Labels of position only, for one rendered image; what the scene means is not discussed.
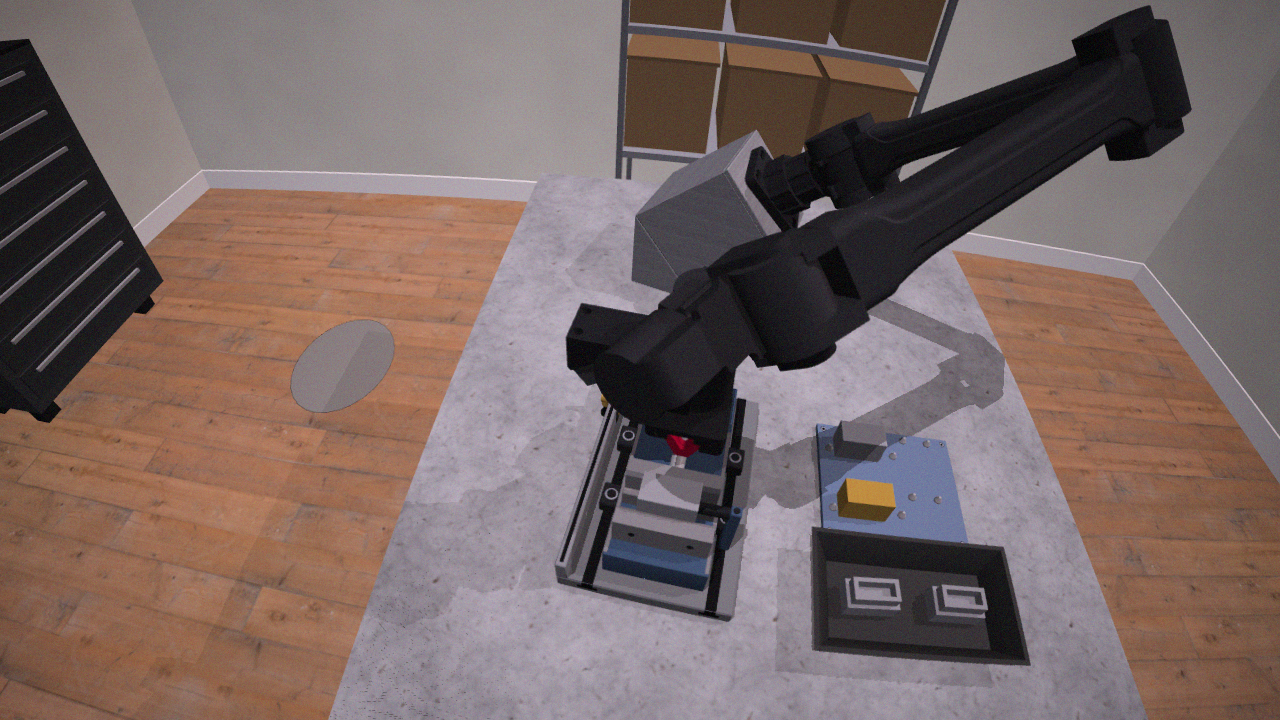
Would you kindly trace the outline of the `grey flat bar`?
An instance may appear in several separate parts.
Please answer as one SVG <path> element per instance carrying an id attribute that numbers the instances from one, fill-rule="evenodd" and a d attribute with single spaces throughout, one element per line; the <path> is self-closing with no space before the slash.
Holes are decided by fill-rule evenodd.
<path id="1" fill-rule="evenodd" d="M 630 489 L 630 488 L 625 487 L 623 492 L 622 492 L 622 502 L 623 503 L 632 503 L 632 505 L 637 506 L 637 495 L 639 495 L 639 489 Z M 714 520 L 714 518 L 707 516 L 707 515 L 701 515 L 701 514 L 698 514 L 698 519 L 707 520 L 707 521 L 713 521 Z"/>

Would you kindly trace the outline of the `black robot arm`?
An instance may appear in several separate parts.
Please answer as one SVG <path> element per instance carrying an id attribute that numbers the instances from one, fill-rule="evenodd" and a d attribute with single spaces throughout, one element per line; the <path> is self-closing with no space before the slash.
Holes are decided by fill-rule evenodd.
<path id="1" fill-rule="evenodd" d="M 580 304 L 567 366 L 631 421 L 689 415 L 748 355 L 780 372 L 824 363 L 936 252 L 1102 145 L 1126 161 L 1184 133 L 1192 108 L 1169 20 L 1140 6 L 1071 41 L 1066 61 L 916 117 L 869 111 L 794 158 L 753 149 L 745 182 L 782 232 L 684 272 L 649 315 Z M 899 167 L 951 149 L 900 182 Z M 797 228 L 823 197 L 838 210 Z"/>

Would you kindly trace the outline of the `yellow rectangular block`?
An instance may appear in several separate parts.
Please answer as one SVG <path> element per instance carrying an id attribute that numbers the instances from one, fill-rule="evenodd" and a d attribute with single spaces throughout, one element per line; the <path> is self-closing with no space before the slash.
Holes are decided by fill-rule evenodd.
<path id="1" fill-rule="evenodd" d="M 873 480 L 844 480 L 837 492 L 838 518 L 886 521 L 896 509 L 893 484 Z"/>

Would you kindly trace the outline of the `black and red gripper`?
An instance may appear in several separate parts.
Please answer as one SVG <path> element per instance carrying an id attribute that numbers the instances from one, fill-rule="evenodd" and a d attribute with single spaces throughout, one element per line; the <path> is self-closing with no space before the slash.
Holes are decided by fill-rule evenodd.
<path id="1" fill-rule="evenodd" d="M 689 457 L 698 448 L 700 454 L 721 455 L 728 434 L 735 373 L 719 372 L 692 396 L 689 415 L 666 413 L 645 425 L 646 436 L 666 439 L 678 456 Z"/>

